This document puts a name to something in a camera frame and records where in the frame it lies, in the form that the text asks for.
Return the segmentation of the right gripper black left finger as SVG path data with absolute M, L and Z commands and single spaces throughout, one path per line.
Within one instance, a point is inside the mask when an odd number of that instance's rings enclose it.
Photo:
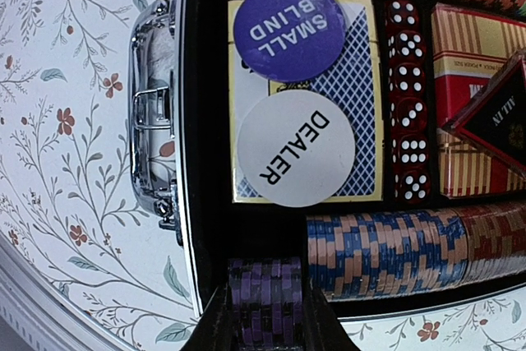
M 236 350 L 231 290 L 227 283 L 219 286 L 200 320 L 197 350 Z

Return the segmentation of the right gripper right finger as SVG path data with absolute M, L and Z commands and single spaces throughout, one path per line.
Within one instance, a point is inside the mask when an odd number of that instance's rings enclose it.
M 303 293 L 303 333 L 306 351 L 359 351 L 321 290 L 307 285 Z

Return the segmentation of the purple black chip stack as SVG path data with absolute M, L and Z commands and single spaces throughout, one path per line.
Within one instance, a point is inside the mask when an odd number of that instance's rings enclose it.
M 299 258 L 231 259 L 228 284 L 238 350 L 303 349 Z

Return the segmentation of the aluminium poker case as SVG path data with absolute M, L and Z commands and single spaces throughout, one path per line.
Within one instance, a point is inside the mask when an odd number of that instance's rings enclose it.
M 372 0 L 375 22 L 385 16 L 388 0 Z M 429 39 L 431 0 L 412 0 L 419 8 L 422 34 Z M 325 202 L 321 209 L 277 209 L 269 203 L 233 202 L 228 104 L 228 41 L 233 21 L 231 0 L 156 0 L 135 26 L 130 52 L 129 106 L 132 180 L 137 199 L 157 214 L 160 226 L 176 234 L 191 265 L 191 284 L 198 312 L 212 297 L 212 288 L 228 282 L 231 259 L 297 257 L 303 285 L 311 282 L 307 261 L 307 218 L 316 215 L 413 210 L 452 210 L 460 206 L 525 202 L 525 188 L 500 195 L 468 196 L 448 206 L 439 197 L 438 144 L 431 137 L 436 105 L 428 98 L 432 83 L 426 75 L 427 139 L 430 148 L 430 196 L 408 205 L 394 196 L 390 149 L 389 101 L 381 92 L 384 123 L 381 201 Z M 388 57 L 386 29 L 376 25 L 381 60 L 381 85 Z M 525 271 L 461 287 L 476 293 L 479 283 L 494 289 L 524 279 Z M 374 312 L 386 299 L 389 311 L 400 297 L 357 299 Z

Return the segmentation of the black red triangle piece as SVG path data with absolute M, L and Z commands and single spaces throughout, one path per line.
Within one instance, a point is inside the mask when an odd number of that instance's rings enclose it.
M 525 173 L 525 50 L 516 51 L 442 129 Z

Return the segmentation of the red card deck box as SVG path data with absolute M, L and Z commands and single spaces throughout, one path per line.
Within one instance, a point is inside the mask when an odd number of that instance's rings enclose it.
M 431 12 L 440 192 L 448 198 L 500 195 L 525 188 L 525 178 L 442 129 L 525 45 L 525 24 L 438 3 Z

